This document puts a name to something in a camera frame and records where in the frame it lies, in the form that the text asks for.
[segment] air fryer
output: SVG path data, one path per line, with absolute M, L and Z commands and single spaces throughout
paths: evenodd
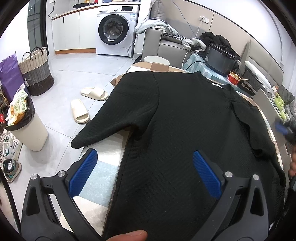
M 225 50 L 210 44 L 205 50 L 205 64 L 218 74 L 228 76 L 237 59 Z

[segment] ceramic tile floor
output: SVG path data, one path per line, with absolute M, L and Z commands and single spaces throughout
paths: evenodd
M 39 152 L 23 145 L 19 157 L 22 171 L 10 184 L 20 217 L 30 176 L 34 173 L 41 177 L 53 176 L 60 170 L 67 170 L 82 152 L 82 148 L 71 148 L 72 139 L 84 127 L 74 121 L 71 101 L 80 98 L 92 119 L 104 102 L 84 97 L 80 90 L 97 86 L 110 94 L 113 90 L 110 81 L 114 76 L 124 74 L 133 62 L 128 57 L 99 56 L 95 53 L 56 55 L 49 61 L 55 83 L 46 93 L 32 97 L 36 112 L 49 135 Z M 54 197 L 52 202 L 60 216 Z

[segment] red paper cup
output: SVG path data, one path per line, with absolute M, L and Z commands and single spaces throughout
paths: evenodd
M 239 79 L 238 76 L 236 76 L 235 74 L 231 73 L 228 76 L 228 80 L 230 81 L 230 83 L 237 85 L 239 83 Z

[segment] houndstooth pillow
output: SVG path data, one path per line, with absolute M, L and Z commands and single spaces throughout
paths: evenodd
M 182 44 L 182 40 L 185 39 L 184 36 L 179 35 L 179 34 L 167 34 L 167 33 L 164 33 L 163 37 L 166 40 L 177 43 L 177 44 Z

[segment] basket handle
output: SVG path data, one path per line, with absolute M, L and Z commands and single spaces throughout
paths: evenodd
M 34 49 L 40 49 L 41 50 L 41 52 L 42 52 L 42 55 L 44 54 L 44 52 L 43 52 L 43 50 L 41 49 L 41 48 L 39 48 L 39 47 L 35 47 L 35 48 L 33 48 L 32 50 L 31 50 L 31 53 L 30 53 L 30 60 L 32 60 L 32 52 L 33 52 L 33 50 Z
M 30 52 L 25 52 L 24 55 L 22 56 L 22 60 L 23 60 L 23 61 L 24 61 L 24 56 L 25 56 L 26 53 L 29 53 L 29 54 L 31 55 Z

